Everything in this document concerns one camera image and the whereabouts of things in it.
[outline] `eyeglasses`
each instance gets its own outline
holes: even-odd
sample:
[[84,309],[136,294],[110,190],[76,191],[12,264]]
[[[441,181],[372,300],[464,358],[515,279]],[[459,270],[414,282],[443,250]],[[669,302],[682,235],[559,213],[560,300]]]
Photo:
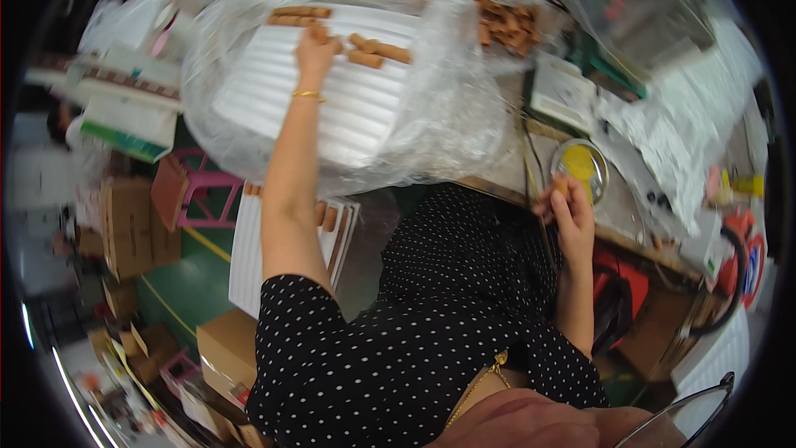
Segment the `eyeglasses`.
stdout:
[[734,385],[735,374],[727,373],[717,385],[686,396],[639,424],[614,448],[685,448],[727,406]]

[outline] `gold bracelet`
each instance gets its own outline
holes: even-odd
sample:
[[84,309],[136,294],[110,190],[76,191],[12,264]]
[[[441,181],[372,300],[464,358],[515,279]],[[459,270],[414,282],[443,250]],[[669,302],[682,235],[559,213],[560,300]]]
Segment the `gold bracelet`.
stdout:
[[326,102],[320,92],[313,92],[312,90],[296,90],[293,92],[293,97],[315,97],[318,102]]

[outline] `yellow floor line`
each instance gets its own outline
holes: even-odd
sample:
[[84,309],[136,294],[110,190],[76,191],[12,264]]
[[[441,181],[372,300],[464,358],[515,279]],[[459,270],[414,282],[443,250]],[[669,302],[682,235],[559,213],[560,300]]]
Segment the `yellow floor line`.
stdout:
[[225,262],[230,263],[230,260],[232,260],[232,257],[230,257],[226,251],[221,249],[218,245],[214,244],[214,242],[211,241],[210,239],[204,237],[204,235],[195,231],[190,226],[184,226],[182,229],[185,232],[187,232],[188,235],[199,241],[199,243],[202,244],[204,247],[208,248],[213,253],[218,254],[218,257],[223,259]]
[[177,320],[177,322],[180,323],[180,325],[185,327],[185,330],[187,330],[191,334],[191,336],[194,336],[194,339],[196,339],[197,334],[194,332],[194,330],[191,327],[189,327],[184,321],[182,321],[180,316],[177,313],[175,313],[174,310],[171,309],[171,306],[169,306],[163,300],[163,298],[160,297],[160,294],[158,294],[158,292],[156,290],[154,290],[154,287],[152,287],[152,284],[150,284],[150,282],[148,280],[146,280],[146,276],[142,275],[141,276],[141,280],[144,281],[144,284],[146,284],[146,287],[148,287],[149,290],[152,291],[152,294],[154,294],[154,296],[158,299],[158,301],[160,301],[160,303],[163,305],[163,308],[169,310],[169,313],[171,314],[171,316],[173,316]]

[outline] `metal bowl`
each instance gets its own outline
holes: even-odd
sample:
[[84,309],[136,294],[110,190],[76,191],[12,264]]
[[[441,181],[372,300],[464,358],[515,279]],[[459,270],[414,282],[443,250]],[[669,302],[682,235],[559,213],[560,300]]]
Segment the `metal bowl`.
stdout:
[[594,204],[598,204],[608,189],[608,165],[602,153],[586,139],[572,139],[564,142],[556,152],[552,155],[552,165],[550,167],[550,174],[556,172],[569,173],[567,167],[561,163],[563,152],[574,145],[582,145],[592,154],[592,163],[595,166],[595,172],[589,179],[589,186],[592,188],[592,200]]

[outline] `white styrofoam sheet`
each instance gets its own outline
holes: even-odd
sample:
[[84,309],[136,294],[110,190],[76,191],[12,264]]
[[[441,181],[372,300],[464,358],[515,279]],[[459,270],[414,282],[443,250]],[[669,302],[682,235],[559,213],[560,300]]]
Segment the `white styrofoam sheet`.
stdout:
[[[318,227],[318,242],[321,246],[323,263],[329,266],[337,241],[343,230],[342,246],[337,251],[337,261],[332,274],[332,287],[340,266],[345,260],[345,247],[350,241],[351,232],[357,222],[358,204],[346,204],[336,200],[326,200],[327,207],[337,209],[337,221],[331,232]],[[254,318],[260,315],[260,288],[263,285],[263,247],[260,243],[260,218],[263,204],[257,195],[243,195],[240,198],[233,252],[229,264],[229,301]],[[342,210],[349,210],[345,224],[342,224]]]
[[[739,304],[729,322],[713,334],[701,337],[683,360],[672,370],[677,389],[675,401],[715,386],[724,374],[735,373],[734,388],[740,387],[749,365],[749,326],[743,304]],[[691,436],[716,409],[721,394],[690,403],[674,414],[673,421],[686,436]]]
[[[373,7],[329,5],[322,19],[331,35],[348,36],[404,48],[412,45],[420,18]],[[276,139],[298,81],[294,49],[302,27],[263,25],[257,29],[213,100],[222,117],[257,134]],[[318,118],[318,155],[351,168],[373,162],[390,135],[410,65],[385,58],[381,69],[335,56],[323,87],[326,99]]]

